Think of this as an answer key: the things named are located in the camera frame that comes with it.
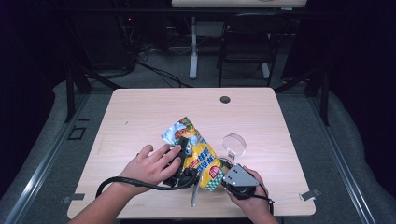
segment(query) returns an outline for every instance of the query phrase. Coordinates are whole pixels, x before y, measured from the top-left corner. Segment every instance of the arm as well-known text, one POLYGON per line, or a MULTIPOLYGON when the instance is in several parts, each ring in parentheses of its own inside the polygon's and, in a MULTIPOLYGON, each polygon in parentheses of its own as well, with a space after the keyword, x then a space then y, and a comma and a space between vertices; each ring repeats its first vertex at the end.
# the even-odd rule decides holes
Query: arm
MULTIPOLYGON (((251 173, 254 176, 254 178, 257 179, 259 181, 259 183, 262 184, 262 186, 264 186, 264 183, 262 182, 262 178, 256 171, 250 170, 246 166, 244 166, 244 169, 247 170, 249 173, 251 173)), ((259 198, 249 198, 249 199, 245 199, 245 200, 238 200, 237 198, 235 198, 235 196, 233 196, 231 194, 230 191, 227 191, 227 193, 230 196, 231 201, 233 203, 235 203, 236 205, 238 205, 242 209, 242 211, 245 213, 247 218, 249 218, 254 224, 275 224, 275 223, 277 223, 275 217, 273 215, 271 215, 271 213, 270 213, 270 209, 269 209, 269 205, 268 205, 267 201, 265 201, 263 199, 259 199, 259 198)), ((265 196, 264 190, 260 186, 256 187, 255 194, 265 196)))
MULTIPOLYGON (((170 166, 163 169, 181 150, 180 146, 176 146, 165 154, 169 149, 169 145, 164 145, 150 156, 149 153, 153 151, 153 147, 151 145, 143 147, 136 158, 131 160, 120 173, 120 176, 159 184, 172 176, 180 165, 180 158, 175 158, 170 166)), ((144 187, 113 183, 69 223, 112 223, 134 196, 148 190, 144 187)))

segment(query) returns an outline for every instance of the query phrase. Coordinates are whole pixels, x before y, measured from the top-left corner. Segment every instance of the person's left hand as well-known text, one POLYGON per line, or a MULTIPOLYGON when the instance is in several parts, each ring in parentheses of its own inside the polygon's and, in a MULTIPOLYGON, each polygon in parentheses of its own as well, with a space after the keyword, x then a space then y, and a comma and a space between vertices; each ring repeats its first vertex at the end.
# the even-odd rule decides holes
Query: person's left hand
MULTIPOLYGON (((160 182, 171 177, 180 166, 181 159, 177 157, 173 162, 163 169, 181 150, 180 146, 175 146, 172 150, 168 144, 163 145, 160 149, 149 155, 153 151, 152 145, 147 145, 142 148, 139 154, 131 160, 125 169, 120 173, 120 176, 129 177, 140 180, 149 184, 158 185, 160 182)), ((148 188, 136 187, 128 184, 122 184, 130 197, 148 191, 148 188)))

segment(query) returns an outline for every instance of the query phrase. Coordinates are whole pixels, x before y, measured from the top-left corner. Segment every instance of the chair backrest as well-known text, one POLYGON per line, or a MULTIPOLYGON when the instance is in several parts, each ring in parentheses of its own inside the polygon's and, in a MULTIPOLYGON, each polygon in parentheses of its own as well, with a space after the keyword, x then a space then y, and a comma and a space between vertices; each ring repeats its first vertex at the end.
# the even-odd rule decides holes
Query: chair backrest
POLYGON ((279 13, 239 13, 224 23, 223 34, 284 34, 288 26, 288 18, 279 13))

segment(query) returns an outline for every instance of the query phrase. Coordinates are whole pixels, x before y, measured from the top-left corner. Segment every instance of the hand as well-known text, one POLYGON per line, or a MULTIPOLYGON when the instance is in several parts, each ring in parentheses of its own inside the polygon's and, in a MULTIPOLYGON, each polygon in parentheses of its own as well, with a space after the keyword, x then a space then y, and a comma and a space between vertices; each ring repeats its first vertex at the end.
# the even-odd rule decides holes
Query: hand
MULTIPOLYGON (((266 196, 269 197, 268 195, 268 190, 264 186, 264 183, 262 182, 262 177, 259 175, 254 170, 248 169, 246 166, 244 166, 244 169, 248 171, 250 174, 253 175, 253 177, 259 181, 259 183, 264 187, 259 185, 256 187, 255 194, 256 195, 261 195, 261 196, 266 196)), ((275 218, 271 215, 270 209, 269 209, 269 204, 268 201, 260 199, 260 198, 248 198, 245 200, 238 200, 233 194, 227 190, 228 195, 231 198, 231 201, 238 205, 242 211, 245 213, 245 215, 255 224, 257 223, 277 223, 275 218)))
MULTIPOLYGON (((149 155, 153 151, 152 145, 147 145, 142 148, 139 154, 131 160, 125 169, 120 173, 120 176, 129 177, 140 180, 149 184, 158 185, 160 182, 171 177, 180 166, 181 159, 177 157, 173 160, 170 166, 163 169, 181 150, 180 146, 175 146, 172 150, 168 144, 163 145, 160 149, 149 155)), ((148 188, 136 187, 129 184, 121 184, 127 191, 130 198, 135 195, 148 191, 148 188)))

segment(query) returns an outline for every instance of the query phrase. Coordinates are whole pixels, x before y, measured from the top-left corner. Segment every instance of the yellow package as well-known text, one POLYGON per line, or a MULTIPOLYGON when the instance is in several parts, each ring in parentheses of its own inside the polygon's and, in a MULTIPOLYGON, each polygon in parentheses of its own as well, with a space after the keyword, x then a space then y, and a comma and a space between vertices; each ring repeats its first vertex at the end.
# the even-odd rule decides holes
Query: yellow package
POLYGON ((171 146, 176 146, 181 136, 189 139, 183 168, 195 168, 199 172, 203 170, 200 188, 213 191, 224 176, 221 170, 222 164, 215 151, 187 117, 179 120, 166 130, 162 138, 171 146))

